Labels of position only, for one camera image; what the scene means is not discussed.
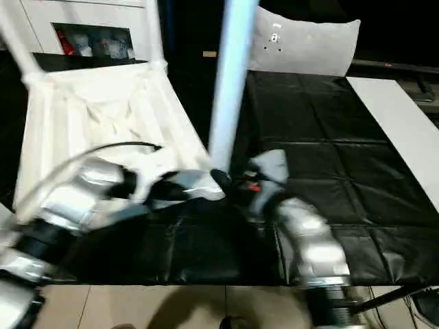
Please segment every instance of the red object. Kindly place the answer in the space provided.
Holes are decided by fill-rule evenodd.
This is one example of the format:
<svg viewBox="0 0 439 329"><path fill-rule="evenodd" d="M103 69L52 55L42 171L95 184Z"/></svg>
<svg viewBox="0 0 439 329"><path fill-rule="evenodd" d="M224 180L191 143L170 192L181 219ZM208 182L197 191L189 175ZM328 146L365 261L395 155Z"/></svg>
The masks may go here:
<svg viewBox="0 0 439 329"><path fill-rule="evenodd" d="M250 185L248 187L249 190L254 191L254 192L261 192L261 187L258 185Z"/></svg>
<svg viewBox="0 0 439 329"><path fill-rule="evenodd" d="M58 39L60 39L60 44L62 50L64 51L64 55L74 55L75 49L70 45L64 32L58 29L56 34L58 35Z"/></svg>

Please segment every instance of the white board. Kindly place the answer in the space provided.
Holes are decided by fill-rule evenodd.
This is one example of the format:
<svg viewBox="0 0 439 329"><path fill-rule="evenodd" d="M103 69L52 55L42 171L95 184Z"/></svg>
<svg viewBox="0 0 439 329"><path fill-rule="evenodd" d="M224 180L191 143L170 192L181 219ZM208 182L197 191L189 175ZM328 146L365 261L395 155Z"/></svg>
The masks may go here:
<svg viewBox="0 0 439 329"><path fill-rule="evenodd" d="M439 130L396 81L347 79L439 212Z"/></svg>

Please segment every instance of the white storage basket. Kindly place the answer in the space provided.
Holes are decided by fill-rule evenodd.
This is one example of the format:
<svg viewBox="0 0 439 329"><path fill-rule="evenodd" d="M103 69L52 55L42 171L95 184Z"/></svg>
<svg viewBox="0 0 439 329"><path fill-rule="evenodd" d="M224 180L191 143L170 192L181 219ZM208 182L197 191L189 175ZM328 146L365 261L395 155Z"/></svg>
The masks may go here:
<svg viewBox="0 0 439 329"><path fill-rule="evenodd" d="M1 4L1 32L29 89L15 206L58 164L109 143L163 145L174 151L176 169L210 168L209 156L166 76L156 0L145 0L151 62L56 73L38 67Z"/></svg>

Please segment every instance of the white cabinet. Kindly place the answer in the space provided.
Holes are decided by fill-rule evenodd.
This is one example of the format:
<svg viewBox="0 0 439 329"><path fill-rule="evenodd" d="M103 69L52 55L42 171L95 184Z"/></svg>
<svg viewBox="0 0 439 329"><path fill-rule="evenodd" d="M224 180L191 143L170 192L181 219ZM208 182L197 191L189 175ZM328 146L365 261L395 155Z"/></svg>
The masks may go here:
<svg viewBox="0 0 439 329"><path fill-rule="evenodd" d="M17 32L27 49L35 53L40 53L43 51L34 33L34 30L27 19L25 10L20 0L3 1L3 7L4 10L7 10L8 15L11 16L12 21L15 23L15 26L18 29Z"/></svg>
<svg viewBox="0 0 439 329"><path fill-rule="evenodd" d="M64 54L65 48L63 50L55 30L59 24L89 25L94 29L112 27L128 31L135 58L150 59L147 13L142 0L93 0L93 3L86 0L21 0L21 3L44 53Z"/></svg>

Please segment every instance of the white pillow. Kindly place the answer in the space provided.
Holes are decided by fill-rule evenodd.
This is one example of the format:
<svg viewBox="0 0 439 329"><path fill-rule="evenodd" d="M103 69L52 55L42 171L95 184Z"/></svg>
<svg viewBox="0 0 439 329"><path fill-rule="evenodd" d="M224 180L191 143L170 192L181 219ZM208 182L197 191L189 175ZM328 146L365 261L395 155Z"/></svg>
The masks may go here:
<svg viewBox="0 0 439 329"><path fill-rule="evenodd" d="M345 76L359 24L358 19L350 23L293 21L258 7L248 68Z"/></svg>

